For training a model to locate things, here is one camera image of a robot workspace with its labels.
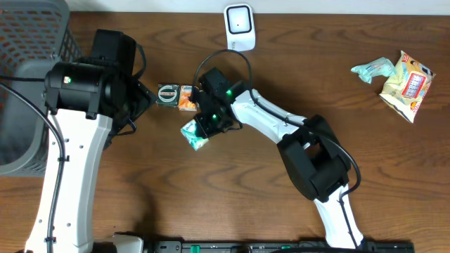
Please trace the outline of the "orange tissue pack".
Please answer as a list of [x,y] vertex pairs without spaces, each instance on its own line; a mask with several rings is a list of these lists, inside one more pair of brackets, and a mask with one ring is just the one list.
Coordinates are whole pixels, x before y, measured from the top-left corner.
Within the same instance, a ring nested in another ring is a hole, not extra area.
[[178,108],[181,111],[193,112],[193,111],[197,110],[197,105],[190,101],[191,94],[192,94],[192,86],[190,86],[190,85],[181,85],[180,86],[180,96],[179,96]]

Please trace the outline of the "dark green round-label box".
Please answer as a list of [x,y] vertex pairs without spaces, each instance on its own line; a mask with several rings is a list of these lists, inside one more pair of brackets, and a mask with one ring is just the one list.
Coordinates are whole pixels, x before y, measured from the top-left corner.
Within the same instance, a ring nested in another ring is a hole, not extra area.
[[178,84],[159,84],[157,104],[163,107],[175,108],[179,104],[180,86]]

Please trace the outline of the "teal tissue pack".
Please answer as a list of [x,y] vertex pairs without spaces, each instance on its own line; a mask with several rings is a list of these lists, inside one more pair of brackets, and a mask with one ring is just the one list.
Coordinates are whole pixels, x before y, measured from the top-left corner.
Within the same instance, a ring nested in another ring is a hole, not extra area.
[[208,138],[198,137],[196,135],[196,130],[197,130],[197,123],[194,119],[186,123],[181,128],[181,134],[184,136],[184,138],[188,141],[188,143],[195,151],[202,148],[204,144],[206,144],[209,141]]

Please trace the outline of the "green snack packet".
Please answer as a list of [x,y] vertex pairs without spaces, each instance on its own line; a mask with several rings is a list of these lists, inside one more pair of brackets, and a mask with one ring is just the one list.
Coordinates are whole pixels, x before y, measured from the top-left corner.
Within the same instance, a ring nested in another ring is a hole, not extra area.
[[385,57],[381,57],[370,63],[354,66],[351,72],[358,74],[359,78],[368,84],[372,82],[374,77],[390,77],[397,73],[395,66]]

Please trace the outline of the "cream snack bag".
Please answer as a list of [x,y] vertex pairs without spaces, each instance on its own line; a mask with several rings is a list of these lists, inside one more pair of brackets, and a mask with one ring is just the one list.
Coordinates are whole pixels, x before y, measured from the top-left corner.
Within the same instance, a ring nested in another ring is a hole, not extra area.
[[412,124],[436,73],[404,51],[394,69],[379,97]]

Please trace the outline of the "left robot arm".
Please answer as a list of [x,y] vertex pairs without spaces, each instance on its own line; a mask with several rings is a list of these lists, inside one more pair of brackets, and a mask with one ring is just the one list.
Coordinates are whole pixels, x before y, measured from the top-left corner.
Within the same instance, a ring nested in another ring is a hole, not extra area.
[[136,131],[156,102],[134,70],[143,49],[119,31],[98,30],[91,54],[57,63],[44,79],[49,149],[39,209],[26,252],[142,252],[130,232],[96,240],[92,228],[98,167],[116,136]]

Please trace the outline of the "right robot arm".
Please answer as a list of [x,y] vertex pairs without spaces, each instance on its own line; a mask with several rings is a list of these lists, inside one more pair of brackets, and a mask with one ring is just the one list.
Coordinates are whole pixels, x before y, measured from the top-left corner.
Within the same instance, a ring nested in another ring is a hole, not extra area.
[[250,83],[228,80],[217,68],[195,74],[191,100],[200,106],[195,134],[210,138],[248,125],[273,141],[294,187],[318,209],[331,247],[361,249],[349,203],[356,190],[348,172],[357,165],[320,115],[306,118],[269,102]]

